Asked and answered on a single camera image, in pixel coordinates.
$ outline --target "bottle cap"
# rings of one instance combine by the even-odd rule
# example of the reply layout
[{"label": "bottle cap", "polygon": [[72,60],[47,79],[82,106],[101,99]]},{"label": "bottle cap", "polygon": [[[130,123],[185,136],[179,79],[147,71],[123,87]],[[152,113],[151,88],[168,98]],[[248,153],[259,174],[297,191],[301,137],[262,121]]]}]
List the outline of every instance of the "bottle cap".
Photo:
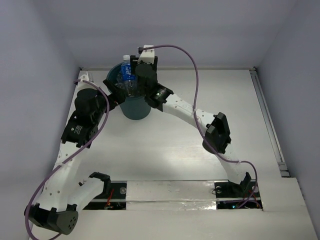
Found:
[{"label": "bottle cap", "polygon": [[130,55],[123,55],[123,60],[130,60]]}]

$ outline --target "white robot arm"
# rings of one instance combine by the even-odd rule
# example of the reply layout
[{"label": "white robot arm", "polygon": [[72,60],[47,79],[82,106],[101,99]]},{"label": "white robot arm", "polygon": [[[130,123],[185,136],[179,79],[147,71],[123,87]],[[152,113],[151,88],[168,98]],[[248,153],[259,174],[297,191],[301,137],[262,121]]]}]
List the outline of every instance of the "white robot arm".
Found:
[{"label": "white robot arm", "polygon": [[[136,76],[140,94],[144,96],[145,101],[152,108],[176,116],[198,128],[195,121],[196,115],[206,142],[215,151],[212,152],[205,141],[202,143],[203,147],[219,159],[234,191],[247,191],[251,177],[242,169],[234,154],[230,144],[227,117],[221,112],[213,114],[201,109],[194,110],[191,104],[158,83],[158,57],[155,56],[154,49],[140,53],[139,58],[134,55],[130,58],[131,73]],[[89,76],[83,75],[81,79],[89,81]],[[101,195],[107,198],[110,194],[110,177],[99,172],[92,173],[84,184],[78,185],[75,176],[81,162],[79,155],[63,164],[68,156],[88,143],[98,131],[98,124],[106,112],[105,97],[109,102],[109,110],[113,110],[125,101],[123,90],[114,86],[107,79],[103,83],[107,85],[112,94],[102,96],[100,91],[82,82],[77,85],[79,92],[74,101],[75,111],[62,134],[62,144],[56,161],[56,166],[61,165],[61,168],[45,183],[43,192],[29,211],[29,220],[38,227],[68,235],[77,223],[79,212],[92,199]],[[81,154],[86,154],[87,150],[85,149]]]}]

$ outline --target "dark teal cup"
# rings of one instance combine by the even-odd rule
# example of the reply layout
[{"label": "dark teal cup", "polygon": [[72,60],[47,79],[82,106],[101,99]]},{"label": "dark teal cup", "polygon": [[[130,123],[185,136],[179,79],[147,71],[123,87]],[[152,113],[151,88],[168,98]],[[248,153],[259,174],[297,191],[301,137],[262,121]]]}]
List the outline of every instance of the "dark teal cup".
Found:
[{"label": "dark teal cup", "polygon": [[[106,76],[106,79],[113,84],[117,83],[118,73],[121,71],[121,63],[114,66]],[[126,97],[120,108],[128,119],[144,119],[150,113],[151,107],[146,103],[143,96]]]}]

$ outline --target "white wall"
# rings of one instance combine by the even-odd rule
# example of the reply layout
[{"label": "white wall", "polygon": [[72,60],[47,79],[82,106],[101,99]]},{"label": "white wall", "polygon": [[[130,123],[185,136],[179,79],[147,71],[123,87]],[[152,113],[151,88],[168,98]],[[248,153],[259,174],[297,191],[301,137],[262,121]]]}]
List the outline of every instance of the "white wall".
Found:
[{"label": "white wall", "polygon": [[258,67],[292,176],[320,237],[320,1],[300,0]]},{"label": "white wall", "polygon": [[24,210],[53,167],[78,67],[46,6],[0,7],[0,239],[27,239]]},{"label": "white wall", "polygon": [[[176,44],[199,66],[261,62],[296,0],[46,1],[81,67],[113,66],[143,44]],[[191,66],[159,49],[160,66]]]}]

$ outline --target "mounting hole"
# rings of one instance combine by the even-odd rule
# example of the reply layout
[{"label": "mounting hole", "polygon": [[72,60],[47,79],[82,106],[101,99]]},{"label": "mounting hole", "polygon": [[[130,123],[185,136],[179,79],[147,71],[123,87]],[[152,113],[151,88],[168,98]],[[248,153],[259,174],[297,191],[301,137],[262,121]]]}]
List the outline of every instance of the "mounting hole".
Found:
[{"label": "mounting hole", "polygon": [[217,186],[217,187],[215,188],[215,192],[216,192],[217,194],[221,194],[221,193],[222,193],[222,191],[221,191],[221,186]]},{"label": "mounting hole", "polygon": [[259,192],[259,187],[256,186],[256,188],[255,188],[255,190],[254,190],[254,193],[256,194],[256,193],[258,193],[258,192]]},{"label": "mounting hole", "polygon": [[121,187],[120,194],[126,194],[126,193],[127,193],[127,189],[125,187]]}]

